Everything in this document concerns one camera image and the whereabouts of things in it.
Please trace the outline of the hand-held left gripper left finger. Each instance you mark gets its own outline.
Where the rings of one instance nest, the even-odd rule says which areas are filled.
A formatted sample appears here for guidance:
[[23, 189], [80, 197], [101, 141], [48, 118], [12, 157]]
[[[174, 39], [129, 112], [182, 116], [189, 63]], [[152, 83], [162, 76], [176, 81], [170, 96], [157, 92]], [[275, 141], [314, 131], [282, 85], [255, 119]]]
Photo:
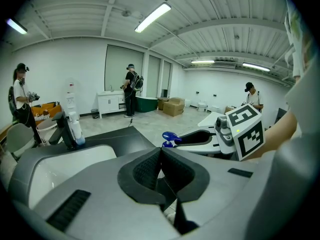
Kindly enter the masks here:
[[158, 204], [138, 203], [119, 186], [121, 168], [156, 148], [116, 156], [99, 145], [58, 155], [26, 154], [8, 193], [26, 220], [51, 239], [175, 239]]

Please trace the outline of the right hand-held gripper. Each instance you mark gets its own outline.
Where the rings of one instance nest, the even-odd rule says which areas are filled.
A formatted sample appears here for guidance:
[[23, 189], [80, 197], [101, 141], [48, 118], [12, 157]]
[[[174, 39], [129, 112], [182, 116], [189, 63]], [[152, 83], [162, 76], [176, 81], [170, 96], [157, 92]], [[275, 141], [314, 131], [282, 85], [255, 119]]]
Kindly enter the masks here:
[[196, 130], [181, 136], [175, 148], [199, 155], [235, 154], [242, 161], [265, 144], [262, 114], [251, 104], [217, 117], [214, 128], [216, 133]]

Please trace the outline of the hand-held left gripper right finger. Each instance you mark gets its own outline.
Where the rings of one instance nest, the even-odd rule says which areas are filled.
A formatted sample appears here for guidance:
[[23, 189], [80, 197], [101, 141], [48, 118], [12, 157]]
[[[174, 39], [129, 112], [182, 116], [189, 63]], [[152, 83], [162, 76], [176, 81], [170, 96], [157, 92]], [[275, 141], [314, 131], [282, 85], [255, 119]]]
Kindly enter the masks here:
[[209, 173], [201, 196], [187, 185], [177, 194], [179, 240], [298, 240], [314, 231], [318, 211], [318, 135], [306, 134], [265, 153], [258, 163], [163, 150]]

